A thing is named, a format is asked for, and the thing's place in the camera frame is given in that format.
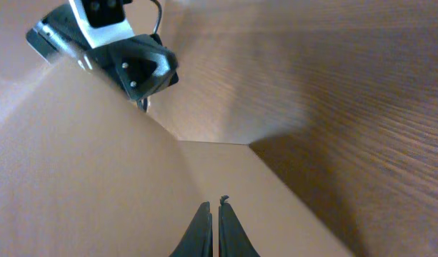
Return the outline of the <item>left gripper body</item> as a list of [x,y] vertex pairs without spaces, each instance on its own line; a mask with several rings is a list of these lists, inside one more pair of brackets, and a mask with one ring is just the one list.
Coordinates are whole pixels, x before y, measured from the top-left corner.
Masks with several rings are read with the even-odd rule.
[[103,71],[131,101],[143,101],[177,83],[178,61],[157,32],[91,48],[69,3],[62,4],[26,33],[29,45],[49,63],[67,56],[86,71]]

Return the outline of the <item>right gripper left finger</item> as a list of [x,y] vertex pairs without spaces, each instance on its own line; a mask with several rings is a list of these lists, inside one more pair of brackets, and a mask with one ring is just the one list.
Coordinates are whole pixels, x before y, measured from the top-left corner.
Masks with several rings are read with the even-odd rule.
[[212,257],[210,202],[200,204],[179,244],[170,257]]

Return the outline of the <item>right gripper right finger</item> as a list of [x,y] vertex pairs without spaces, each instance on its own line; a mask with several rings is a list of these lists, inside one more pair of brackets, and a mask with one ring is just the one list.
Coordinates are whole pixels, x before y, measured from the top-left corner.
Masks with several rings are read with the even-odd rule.
[[220,198],[219,206],[219,256],[259,257],[244,228],[242,227],[228,195]]

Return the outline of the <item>brown cardboard box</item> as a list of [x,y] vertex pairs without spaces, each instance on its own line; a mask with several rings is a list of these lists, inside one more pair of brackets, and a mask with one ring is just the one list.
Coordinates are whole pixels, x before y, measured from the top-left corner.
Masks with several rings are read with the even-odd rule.
[[228,196],[262,256],[350,250],[247,147],[179,141],[102,77],[43,66],[0,2],[0,256],[168,256]]

